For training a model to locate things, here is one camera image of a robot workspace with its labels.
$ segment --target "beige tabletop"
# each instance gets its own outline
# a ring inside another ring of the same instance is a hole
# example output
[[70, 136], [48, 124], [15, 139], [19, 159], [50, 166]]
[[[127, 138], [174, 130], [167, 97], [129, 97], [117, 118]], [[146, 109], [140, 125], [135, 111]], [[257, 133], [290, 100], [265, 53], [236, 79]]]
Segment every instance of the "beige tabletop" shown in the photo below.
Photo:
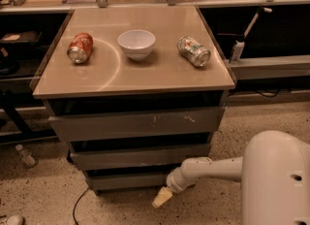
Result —
[[[144, 62], [127, 58], [117, 44], [118, 36], [130, 29], [156, 36], [155, 48]], [[92, 54], [82, 65], [66, 54], [78, 32], [94, 38]], [[176, 43], [182, 36], [194, 37], [211, 51], [206, 67], [195, 68], [179, 55]], [[75, 10], [33, 94], [49, 99], [233, 87], [195, 7], [114, 7]]]

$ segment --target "red soda can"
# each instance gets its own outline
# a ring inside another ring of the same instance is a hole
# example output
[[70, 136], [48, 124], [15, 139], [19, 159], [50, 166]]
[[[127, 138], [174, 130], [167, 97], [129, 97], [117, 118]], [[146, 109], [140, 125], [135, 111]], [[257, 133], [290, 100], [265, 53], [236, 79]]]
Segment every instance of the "red soda can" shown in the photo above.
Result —
[[87, 33], [78, 33], [70, 42], [67, 54], [75, 64], [84, 63], [90, 56], [93, 48], [93, 38]]

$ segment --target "bottle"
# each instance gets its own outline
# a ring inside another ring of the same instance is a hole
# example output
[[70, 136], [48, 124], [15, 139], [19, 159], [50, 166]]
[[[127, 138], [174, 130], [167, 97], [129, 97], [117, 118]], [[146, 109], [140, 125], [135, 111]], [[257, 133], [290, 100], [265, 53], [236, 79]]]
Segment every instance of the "bottle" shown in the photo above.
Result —
[[241, 54], [244, 49], [244, 39], [243, 37], [240, 37], [238, 40], [234, 42], [234, 45], [232, 47], [232, 53], [230, 57], [230, 63], [235, 64], [241, 57]]
[[178, 40], [179, 53], [187, 58], [195, 67], [203, 67], [209, 61], [211, 52], [194, 38], [184, 36]]
[[19, 158], [24, 167], [33, 168], [38, 164], [38, 160], [32, 155], [32, 152], [23, 145], [19, 144], [15, 149], [18, 152]]

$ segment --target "cabinet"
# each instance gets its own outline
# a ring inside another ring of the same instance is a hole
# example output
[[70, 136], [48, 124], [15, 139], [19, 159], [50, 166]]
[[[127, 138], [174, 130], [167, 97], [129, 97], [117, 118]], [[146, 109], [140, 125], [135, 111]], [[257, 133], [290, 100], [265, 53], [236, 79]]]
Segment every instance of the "cabinet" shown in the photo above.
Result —
[[[19, 130], [1, 136], [1, 144], [55, 136], [52, 129], [31, 129], [17, 109], [43, 105], [33, 98], [30, 82], [40, 77], [68, 20], [68, 12], [0, 13], [0, 108]], [[2, 67], [5, 61], [15, 63], [13, 71]]]
[[[133, 28], [156, 36], [144, 62], [131, 61], [117, 44]], [[77, 66], [66, 49], [81, 31], [93, 36], [94, 47]], [[176, 42], [184, 35], [209, 47], [206, 68], [179, 55]], [[163, 185], [186, 157], [207, 155], [234, 81], [195, 7], [75, 10], [59, 45], [33, 94], [97, 194]]]

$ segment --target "white bottle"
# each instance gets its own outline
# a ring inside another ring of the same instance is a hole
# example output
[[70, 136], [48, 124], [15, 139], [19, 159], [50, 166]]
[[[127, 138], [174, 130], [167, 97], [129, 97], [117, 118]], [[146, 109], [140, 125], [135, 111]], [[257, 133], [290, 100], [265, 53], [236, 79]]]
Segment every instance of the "white bottle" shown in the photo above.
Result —
[[243, 49], [244, 49], [244, 41], [236, 40], [232, 47], [232, 53], [230, 57], [231, 64], [235, 64], [240, 59]]
[[18, 152], [19, 158], [24, 167], [33, 168], [38, 164], [38, 160], [33, 157], [32, 152], [23, 145], [17, 145], [15, 149]]

